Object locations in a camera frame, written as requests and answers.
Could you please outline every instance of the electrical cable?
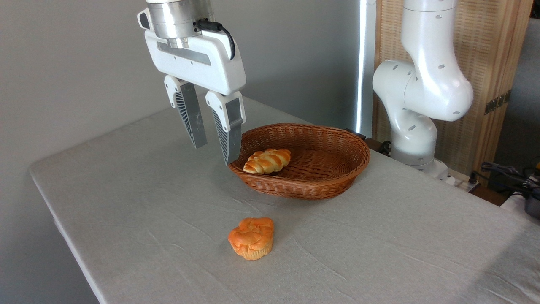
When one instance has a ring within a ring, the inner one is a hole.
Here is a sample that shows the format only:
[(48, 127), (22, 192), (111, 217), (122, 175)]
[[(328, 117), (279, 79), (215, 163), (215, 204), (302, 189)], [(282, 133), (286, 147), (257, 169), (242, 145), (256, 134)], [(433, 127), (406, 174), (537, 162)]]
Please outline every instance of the electrical cable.
[(533, 196), (540, 196), (540, 191), (529, 191), (529, 190), (525, 190), (524, 188), (517, 188), (517, 187), (513, 187), (513, 186), (509, 186), (507, 184), (502, 184), (502, 183), (499, 183), (487, 176), (484, 176), (482, 174), (480, 174), (478, 171), (472, 171), (473, 174), (475, 174), (476, 176), (479, 176), (487, 181), (490, 181), (500, 187), (503, 187), (503, 188), (507, 188), (507, 189), (510, 189), (510, 190), (513, 190), (515, 192), (519, 192), (519, 193), (522, 193), (522, 194), (528, 194), (528, 195), (533, 195)]
[(208, 19), (201, 19), (196, 22), (196, 26), (201, 30), (207, 30), (212, 32), (224, 32), (225, 35), (227, 35), (227, 38), (229, 39), (229, 44), (231, 45), (231, 60), (234, 59), (234, 56), (236, 55), (236, 46), (234, 44), (234, 39), (231, 33), (223, 27), (223, 25), (219, 22), (212, 22), (208, 21)]

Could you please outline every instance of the bread roll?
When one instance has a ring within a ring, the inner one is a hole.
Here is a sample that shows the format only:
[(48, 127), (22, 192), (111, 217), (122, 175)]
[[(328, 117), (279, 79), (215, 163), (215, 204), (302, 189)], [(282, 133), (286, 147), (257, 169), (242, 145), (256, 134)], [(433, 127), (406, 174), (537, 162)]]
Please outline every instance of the bread roll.
[(247, 173), (272, 173), (283, 169), (291, 161), (291, 152), (286, 149), (266, 149), (253, 153), (244, 164)]

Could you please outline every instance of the black cable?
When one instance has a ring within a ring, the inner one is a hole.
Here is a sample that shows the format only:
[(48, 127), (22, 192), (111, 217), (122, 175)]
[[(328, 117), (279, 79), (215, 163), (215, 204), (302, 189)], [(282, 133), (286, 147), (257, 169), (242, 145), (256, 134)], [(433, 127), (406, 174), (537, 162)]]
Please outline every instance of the black cable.
[(234, 56), (236, 55), (236, 46), (234, 45), (233, 36), (227, 29), (223, 27), (221, 23), (201, 19), (197, 21), (196, 25), (201, 30), (207, 30), (207, 31), (212, 31), (212, 32), (221, 32), (221, 31), (224, 32), (225, 35), (227, 35), (227, 38), (229, 39), (229, 43), (231, 44), (231, 60), (234, 59)]
[(381, 144), (381, 148), (377, 152), (390, 154), (390, 146), (391, 145), (392, 145), (391, 141), (383, 141), (382, 144)]
[(231, 35), (231, 33), (229, 33), (228, 30), (226, 30), (223, 26), (219, 27), (220, 30), (222, 30), (225, 35), (227, 35), (227, 37), (229, 38), (229, 43), (231, 44), (231, 60), (234, 59), (234, 56), (236, 55), (236, 46), (234, 45), (234, 40), (233, 40), (233, 36)]
[(510, 189), (510, 190), (514, 190), (515, 192), (520, 192), (520, 193), (523, 193), (523, 194), (529, 194), (529, 195), (535, 195), (535, 196), (539, 194), (538, 191), (528, 191), (528, 190), (525, 190), (523, 188), (516, 188), (516, 187), (509, 186), (507, 184), (501, 184), (501, 183), (499, 183), (499, 182), (497, 182), (497, 181), (495, 181), (493, 179), (490, 179), (487, 176), (483, 176), (482, 174), (480, 174), (477, 171), (473, 171), (472, 173), (474, 173), (476, 176), (479, 176), (479, 177), (481, 177), (481, 178), (483, 178), (483, 179), (485, 179), (487, 181), (490, 181), (490, 182), (492, 182), (492, 183), (494, 183), (494, 184), (496, 184), (496, 185), (498, 185), (500, 187), (504, 187), (504, 188), (507, 188), (507, 189)]

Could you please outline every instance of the basket rim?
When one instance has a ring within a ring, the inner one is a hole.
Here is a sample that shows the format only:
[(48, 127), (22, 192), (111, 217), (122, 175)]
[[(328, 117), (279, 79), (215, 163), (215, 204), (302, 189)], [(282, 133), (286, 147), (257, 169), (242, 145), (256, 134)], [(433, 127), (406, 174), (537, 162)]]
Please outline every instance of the basket rim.
[(292, 179), (290, 177), (247, 173), (247, 172), (244, 172), (244, 170), (239, 169), (238, 167), (235, 167), (233, 165), (233, 163), (238, 161), (238, 160), (235, 160), (234, 162), (232, 162), (232, 163), (230, 163), (228, 165), (230, 170), (235, 172), (239, 177), (245, 176), (245, 177), (247, 177), (249, 179), (283, 180), (283, 181), (287, 181), (289, 183), (295, 183), (295, 184), (297, 184), (299, 186), (308, 186), (308, 187), (309, 186), (325, 186), (325, 185), (330, 185), (330, 184), (341, 183), (343, 181), (350, 180), (352, 178), (357, 177), (367, 167), (367, 165), (369, 164), (369, 160), (371, 159), (371, 151), (370, 151), (368, 145), (366, 144), (366, 142), (364, 140), (362, 140), (360, 137), (358, 137), (358, 136), (356, 136), (356, 135), (354, 135), (354, 134), (352, 134), (352, 133), (350, 133), (350, 132), (348, 132), (346, 130), (343, 130), (343, 129), (340, 129), (340, 128), (335, 128), (335, 127), (328, 127), (328, 126), (325, 126), (325, 125), (302, 124), (302, 123), (274, 123), (274, 124), (267, 124), (267, 125), (262, 125), (260, 127), (253, 128), (251, 130), (246, 131), (244, 134), (242, 134), (242, 138), (244, 138), (244, 136), (247, 136), (247, 135), (249, 135), (249, 133), (254, 132), (256, 130), (274, 128), (274, 127), (279, 127), (279, 126), (320, 128), (320, 129), (327, 129), (327, 130), (330, 130), (330, 131), (335, 132), (335, 133), (344, 134), (347, 137), (350, 137), (350, 138), (353, 138), (354, 140), (357, 140), (360, 143), (360, 145), (363, 146), (363, 148), (364, 148), (364, 150), (366, 152), (367, 162), (365, 162), (361, 166), (358, 166), (358, 167), (354, 168), (353, 170), (351, 170), (350, 172), (348, 172), (348, 173), (346, 173), (344, 175), (334, 177), (332, 179), (322, 180), (322, 181), (300, 181), (300, 180)]

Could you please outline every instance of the gray wall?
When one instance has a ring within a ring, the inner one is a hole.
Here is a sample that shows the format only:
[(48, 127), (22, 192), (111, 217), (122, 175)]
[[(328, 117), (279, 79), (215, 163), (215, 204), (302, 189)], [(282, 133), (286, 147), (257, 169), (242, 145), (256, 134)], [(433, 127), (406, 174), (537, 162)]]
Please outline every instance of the gray wall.
[[(214, 0), (244, 59), (244, 95), (352, 128), (356, 6)], [(0, 0), (0, 7), (0, 303), (94, 303), (28, 166), (168, 106), (135, 18), (145, 2)]]
[(540, 156), (540, 19), (531, 19), (495, 162), (521, 170), (531, 166), (537, 156)]
[(354, 129), (357, 0), (213, 0), (213, 7), (240, 47), (245, 96), (315, 124)]

